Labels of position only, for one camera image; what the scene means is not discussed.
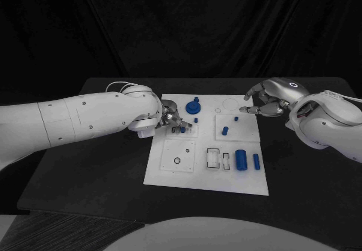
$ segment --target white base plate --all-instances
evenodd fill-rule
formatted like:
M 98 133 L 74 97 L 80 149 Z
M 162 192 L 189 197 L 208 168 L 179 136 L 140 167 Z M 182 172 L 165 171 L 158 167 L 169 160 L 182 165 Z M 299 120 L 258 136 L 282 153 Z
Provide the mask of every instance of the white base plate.
M 198 114 L 191 115 L 186 112 L 186 104 L 194 101 L 195 96 L 199 97 L 202 110 Z M 198 134 L 168 132 L 170 127 L 163 127 L 156 130 L 153 137 L 153 145 L 147 163 L 147 170 L 145 175 L 145 184 L 156 186 L 182 187 L 192 189 L 204 189 L 214 191 L 250 193 L 254 195 L 269 195 L 269 186 L 266 178 L 266 170 L 263 163 L 263 154 L 260 148 L 258 125 L 256 115 L 241 113 L 238 108 L 243 106 L 253 106 L 253 99 L 244 100 L 244 96 L 234 95 L 182 95 L 163 94 L 162 99 L 169 99 L 178 104 L 179 115 L 183 120 L 198 126 Z M 238 121 L 227 121 L 230 125 L 230 137 L 237 137 L 238 141 L 217 140 L 217 115 L 233 115 L 240 117 Z M 195 142 L 195 156 L 194 156 L 194 172 L 178 172 L 162 169 L 163 145 L 166 139 Z M 209 170 L 208 162 L 208 148 L 217 148 L 222 154 L 230 154 L 230 170 Z M 248 169 L 245 171 L 237 170 L 235 150 L 247 151 Z M 260 170 L 254 168 L 253 154 L 258 154 Z

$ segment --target black table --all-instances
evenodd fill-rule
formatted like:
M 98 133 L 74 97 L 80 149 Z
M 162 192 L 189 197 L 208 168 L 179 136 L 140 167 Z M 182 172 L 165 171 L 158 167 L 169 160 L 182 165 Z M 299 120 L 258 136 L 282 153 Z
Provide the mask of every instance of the black table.
M 244 95 L 266 78 L 91 78 L 81 94 L 113 81 L 162 94 Z M 292 78 L 310 93 L 354 96 L 341 78 Z M 110 91 L 120 90 L 114 84 Z M 46 151 L 19 208 L 156 223 L 186 216 L 234 218 L 276 226 L 326 244 L 362 246 L 362 164 L 333 149 L 312 149 L 284 127 L 287 114 L 258 117 L 270 196 L 143 184 L 152 138 L 120 133 Z

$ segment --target peg board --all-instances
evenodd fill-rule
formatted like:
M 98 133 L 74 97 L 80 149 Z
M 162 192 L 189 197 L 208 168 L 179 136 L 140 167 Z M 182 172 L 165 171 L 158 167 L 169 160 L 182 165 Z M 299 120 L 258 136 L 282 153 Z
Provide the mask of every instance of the peg board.
M 195 96 L 199 97 L 202 110 L 192 115 L 186 112 L 186 104 L 194 101 Z M 179 115 L 194 125 L 194 130 L 173 133 L 172 126 L 156 129 L 143 183 L 267 196 L 257 118 L 256 115 L 241 113 L 238 110 L 243 106 L 253 106 L 253 99 L 245 101 L 244 95 L 182 94 L 163 94 L 162 99 L 176 102 Z M 221 134 L 224 126 L 228 126 L 227 136 Z M 166 151 L 170 140 L 175 147 L 173 150 Z M 194 156 L 191 152 L 185 153 L 186 145 L 195 147 Z M 220 169 L 208 168 L 208 148 L 220 149 Z M 247 151 L 248 169 L 244 171 L 237 170 L 235 150 L 238 149 Z M 230 154 L 230 170 L 222 168 L 224 153 Z M 260 170 L 254 168 L 254 153 L 258 154 Z M 186 163 L 179 170 L 173 161 L 176 158 L 179 158 L 178 162 L 181 161 L 179 165 Z

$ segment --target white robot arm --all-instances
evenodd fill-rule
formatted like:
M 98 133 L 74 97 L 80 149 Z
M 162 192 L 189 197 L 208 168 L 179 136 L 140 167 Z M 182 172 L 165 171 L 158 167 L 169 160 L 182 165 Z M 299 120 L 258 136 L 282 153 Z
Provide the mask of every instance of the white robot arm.
M 176 103 L 162 101 L 147 86 L 132 84 L 121 93 L 0 107 L 0 170 L 33 152 L 123 131 L 155 135 L 160 126 L 191 127 Z
M 296 81 L 271 78 L 258 83 L 245 100 L 258 93 L 266 105 L 241 107 L 240 111 L 277 117 L 290 109 L 286 123 L 300 140 L 315 149 L 332 146 L 348 158 L 362 163 L 362 111 L 348 102 L 361 99 L 329 90 L 310 94 Z

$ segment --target white round surface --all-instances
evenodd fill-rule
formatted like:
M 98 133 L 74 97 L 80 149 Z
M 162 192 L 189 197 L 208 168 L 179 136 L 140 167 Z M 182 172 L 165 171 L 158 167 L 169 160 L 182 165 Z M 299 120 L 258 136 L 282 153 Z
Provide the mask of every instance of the white round surface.
M 106 251 L 230 251 L 319 250 L 333 251 L 312 239 L 248 221 L 189 217 L 168 220 L 120 238 Z

